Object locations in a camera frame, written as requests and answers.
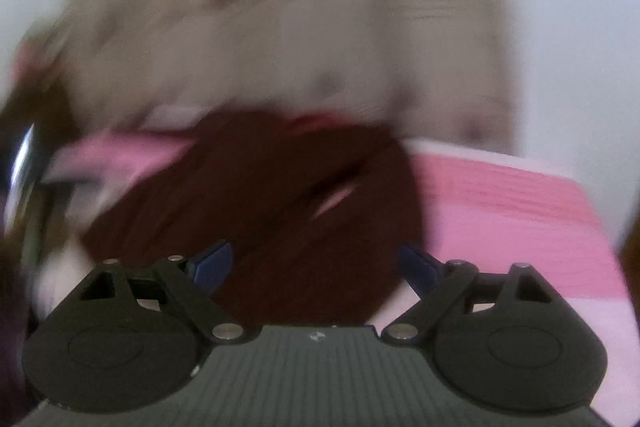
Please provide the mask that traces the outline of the dark red knitted garment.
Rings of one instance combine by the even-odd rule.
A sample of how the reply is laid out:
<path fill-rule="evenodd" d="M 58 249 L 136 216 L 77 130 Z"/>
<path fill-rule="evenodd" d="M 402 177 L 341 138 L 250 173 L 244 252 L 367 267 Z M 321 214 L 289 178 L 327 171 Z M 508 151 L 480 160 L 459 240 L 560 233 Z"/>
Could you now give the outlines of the dark red knitted garment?
<path fill-rule="evenodd" d="M 214 112 L 192 144 L 81 235 L 90 258 L 144 268 L 219 241 L 232 268 L 216 305 L 246 325 L 359 325 L 424 243 L 410 159 L 385 128 Z"/>

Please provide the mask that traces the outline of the pink checked bed sheet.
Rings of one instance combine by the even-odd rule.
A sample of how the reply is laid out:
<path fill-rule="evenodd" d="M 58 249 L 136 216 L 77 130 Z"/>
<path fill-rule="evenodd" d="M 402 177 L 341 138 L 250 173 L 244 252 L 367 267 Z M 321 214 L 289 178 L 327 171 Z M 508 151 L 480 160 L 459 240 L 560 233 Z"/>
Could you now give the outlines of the pink checked bed sheet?
<path fill-rule="evenodd" d="M 40 273 L 35 289 L 39 314 L 50 313 L 99 262 L 90 258 L 81 235 L 130 188 L 180 159 L 192 144 L 184 130 L 204 117 L 178 129 L 161 124 L 94 134 L 63 150 L 55 163 L 58 173 L 95 176 L 101 187 L 81 194 L 70 210 L 76 234 Z M 285 117 L 352 124 L 332 115 Z M 597 410 L 616 426 L 634 425 L 639 419 L 639 340 L 631 297 L 582 189 L 516 158 L 424 142 L 401 146 L 422 205 L 424 243 L 419 248 L 444 261 L 470 260 L 487 272 L 506 271 L 518 261 L 535 265 L 608 348 L 610 369 L 597 395 Z M 400 280 L 364 323 L 383 326 L 413 300 Z"/>

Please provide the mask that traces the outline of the beige leaf print curtain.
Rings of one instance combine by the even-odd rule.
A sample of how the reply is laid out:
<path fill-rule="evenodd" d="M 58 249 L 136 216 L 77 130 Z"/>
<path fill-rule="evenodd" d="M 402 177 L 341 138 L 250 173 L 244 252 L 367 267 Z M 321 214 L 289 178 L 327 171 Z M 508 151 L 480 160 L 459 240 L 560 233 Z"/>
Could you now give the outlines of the beige leaf print curtain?
<path fill-rule="evenodd" d="M 65 0 L 64 26 L 90 129 L 256 106 L 514 150 L 503 0 Z"/>

